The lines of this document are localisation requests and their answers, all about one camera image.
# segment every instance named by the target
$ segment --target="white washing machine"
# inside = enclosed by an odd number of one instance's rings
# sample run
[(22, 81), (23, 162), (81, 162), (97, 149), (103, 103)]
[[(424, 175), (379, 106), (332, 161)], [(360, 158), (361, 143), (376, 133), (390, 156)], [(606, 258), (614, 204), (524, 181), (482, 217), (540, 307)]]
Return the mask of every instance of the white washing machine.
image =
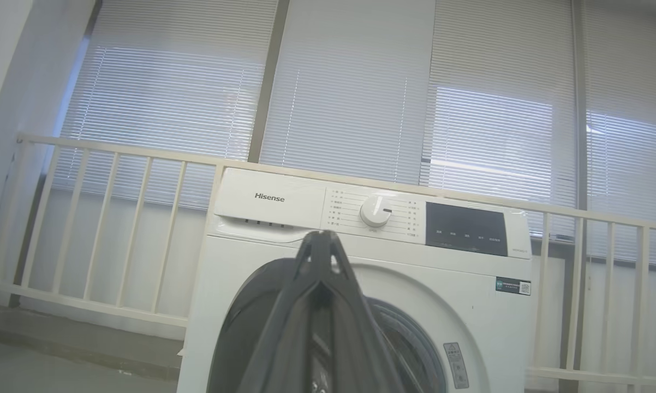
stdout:
[(235, 391), (281, 287), (283, 266), (268, 262), (294, 257), (315, 229), (338, 233), (378, 328), (398, 352), (406, 390), (523, 391), (532, 284), (523, 212), (226, 169), (178, 393)]

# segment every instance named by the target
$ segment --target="black sticker with qr code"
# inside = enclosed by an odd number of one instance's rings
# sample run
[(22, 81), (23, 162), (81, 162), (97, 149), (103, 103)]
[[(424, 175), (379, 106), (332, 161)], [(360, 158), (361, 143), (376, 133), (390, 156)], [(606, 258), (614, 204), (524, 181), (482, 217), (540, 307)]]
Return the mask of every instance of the black sticker with qr code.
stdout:
[(532, 282), (526, 279), (496, 277), (496, 291), (530, 296), (532, 294)]

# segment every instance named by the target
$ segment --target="control knob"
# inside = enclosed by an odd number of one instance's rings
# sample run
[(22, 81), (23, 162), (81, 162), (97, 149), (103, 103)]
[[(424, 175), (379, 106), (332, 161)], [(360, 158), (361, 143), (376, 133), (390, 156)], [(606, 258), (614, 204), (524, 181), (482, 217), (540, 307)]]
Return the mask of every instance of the control knob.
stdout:
[(391, 204), (383, 196), (370, 196), (360, 208), (360, 217), (370, 227), (382, 227), (391, 217)]

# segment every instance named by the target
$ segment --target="warning label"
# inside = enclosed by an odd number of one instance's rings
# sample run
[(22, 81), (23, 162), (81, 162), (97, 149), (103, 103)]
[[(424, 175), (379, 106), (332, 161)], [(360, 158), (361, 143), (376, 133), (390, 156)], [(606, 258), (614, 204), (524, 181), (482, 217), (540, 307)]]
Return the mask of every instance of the warning label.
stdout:
[(444, 344), (447, 352), (447, 359), (450, 361), (452, 368), (452, 378), (455, 381), (455, 389), (468, 388), (468, 375), (466, 375), (466, 366), (463, 363), (463, 355), (458, 343)]
[(496, 291), (531, 296), (532, 282), (526, 279), (496, 277)]

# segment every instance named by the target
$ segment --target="washing machine drum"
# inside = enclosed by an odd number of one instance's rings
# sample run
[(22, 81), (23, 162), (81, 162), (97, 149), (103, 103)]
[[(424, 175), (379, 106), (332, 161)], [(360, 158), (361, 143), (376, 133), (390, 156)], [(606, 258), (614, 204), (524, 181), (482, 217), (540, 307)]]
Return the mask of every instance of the washing machine drum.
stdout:
[[(216, 341), (209, 392), (237, 390), (265, 323), (293, 264), (278, 259), (256, 270), (236, 294)], [(407, 393), (446, 391), (445, 374), (432, 342), (404, 311), (367, 299), (396, 372)]]

